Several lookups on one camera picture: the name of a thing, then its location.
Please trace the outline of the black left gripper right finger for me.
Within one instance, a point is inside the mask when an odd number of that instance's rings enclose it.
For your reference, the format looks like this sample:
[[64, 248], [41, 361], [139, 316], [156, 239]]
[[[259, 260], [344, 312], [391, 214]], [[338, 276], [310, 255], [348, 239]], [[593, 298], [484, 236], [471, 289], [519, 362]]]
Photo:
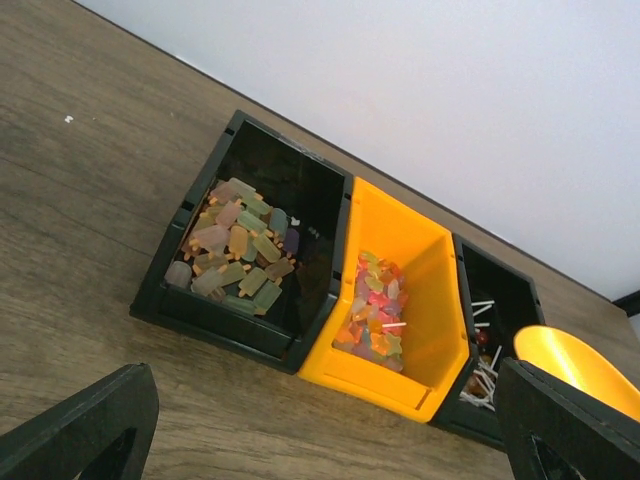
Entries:
[[494, 400], [516, 479], [639, 477], [639, 423], [566, 382], [509, 358]]

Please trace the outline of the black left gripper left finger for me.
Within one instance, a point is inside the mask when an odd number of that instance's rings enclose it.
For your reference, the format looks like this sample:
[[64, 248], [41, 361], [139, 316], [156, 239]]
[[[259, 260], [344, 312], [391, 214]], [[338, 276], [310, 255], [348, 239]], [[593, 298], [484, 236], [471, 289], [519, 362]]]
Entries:
[[151, 367], [127, 364], [1, 436], [3, 479], [139, 479], [159, 416]]

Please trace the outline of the orange plastic scoop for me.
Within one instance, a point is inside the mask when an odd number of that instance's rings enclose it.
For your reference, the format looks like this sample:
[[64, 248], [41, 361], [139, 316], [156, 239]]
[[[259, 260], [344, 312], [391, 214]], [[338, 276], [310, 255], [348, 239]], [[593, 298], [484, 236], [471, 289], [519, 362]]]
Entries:
[[563, 330], [532, 325], [516, 333], [513, 345], [519, 360], [639, 421], [639, 389], [589, 344]]

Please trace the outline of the black bin with lollipops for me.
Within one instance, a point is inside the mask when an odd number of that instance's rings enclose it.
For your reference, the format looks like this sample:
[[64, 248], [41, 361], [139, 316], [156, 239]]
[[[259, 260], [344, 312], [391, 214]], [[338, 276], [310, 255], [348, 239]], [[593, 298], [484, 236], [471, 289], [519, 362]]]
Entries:
[[487, 389], [501, 362], [516, 356], [514, 336], [526, 326], [545, 323], [533, 279], [453, 236], [464, 326], [466, 360], [431, 424], [502, 451], [504, 443]]

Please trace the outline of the yellow bin with star candies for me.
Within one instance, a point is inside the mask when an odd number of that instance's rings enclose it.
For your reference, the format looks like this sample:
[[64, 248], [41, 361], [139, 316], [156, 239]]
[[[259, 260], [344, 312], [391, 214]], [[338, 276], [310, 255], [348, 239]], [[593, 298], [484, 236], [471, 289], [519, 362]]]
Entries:
[[[382, 332], [395, 322], [400, 337]], [[340, 294], [299, 377], [427, 423], [468, 340], [452, 233], [357, 178]]]

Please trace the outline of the black bin with popsicle candies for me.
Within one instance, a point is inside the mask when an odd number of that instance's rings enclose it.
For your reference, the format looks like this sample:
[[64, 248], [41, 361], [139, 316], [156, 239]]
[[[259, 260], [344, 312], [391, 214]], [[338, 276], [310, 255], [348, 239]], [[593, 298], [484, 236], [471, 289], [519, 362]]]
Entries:
[[350, 173], [236, 112], [131, 314], [298, 372], [340, 294], [353, 186]]

